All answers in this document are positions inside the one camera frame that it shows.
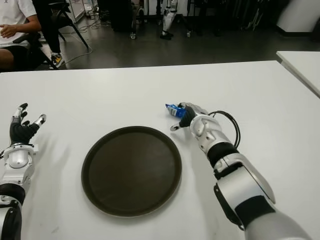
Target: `person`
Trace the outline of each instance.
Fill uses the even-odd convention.
[[[60,51],[59,31],[51,19],[50,2],[49,0],[32,0],[32,2],[41,24],[43,36],[51,49],[51,61],[59,68],[65,61]]]
[[[41,30],[31,0],[0,0],[0,70],[23,69],[27,44],[13,41],[25,33]]]

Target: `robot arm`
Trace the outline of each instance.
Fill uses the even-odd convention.
[[[171,131],[189,127],[207,156],[217,179],[214,193],[226,215],[245,231],[247,240],[310,240],[290,217],[275,208],[266,179],[234,147],[206,110],[181,103],[186,112]]]
[[[29,191],[34,173],[33,156],[37,147],[29,144],[46,121],[41,115],[34,123],[22,119],[27,115],[27,104],[17,108],[10,124],[10,146],[3,151],[4,174],[0,178],[0,240],[20,240],[22,205]]]

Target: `white table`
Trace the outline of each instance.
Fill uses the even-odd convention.
[[[282,65],[320,98],[320,51],[278,51]]]
[[[320,239],[319,99],[276,61],[3,73],[0,88],[3,148],[18,105],[29,103],[31,120],[47,114],[34,138],[40,154],[23,208],[24,240],[244,239],[214,196],[213,171],[196,140],[187,129],[169,130],[177,119],[165,103],[180,101],[231,113],[242,133],[239,150],[269,181],[277,208]],[[218,120],[233,140],[232,125]],[[82,164],[100,137],[134,125],[172,138],[181,185],[152,214],[109,216],[83,193]]]

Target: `person's hand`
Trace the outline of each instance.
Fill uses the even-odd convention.
[[[0,25],[1,31],[0,35],[4,39],[8,39],[16,35],[17,33],[17,26],[16,25],[8,25],[8,24],[1,24]]]

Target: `person's arm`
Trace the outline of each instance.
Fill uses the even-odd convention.
[[[41,30],[41,25],[37,15],[29,16],[27,19],[28,22],[25,24],[1,24],[0,28],[3,28],[0,31],[1,37],[8,39],[13,37],[16,33],[34,33]]]

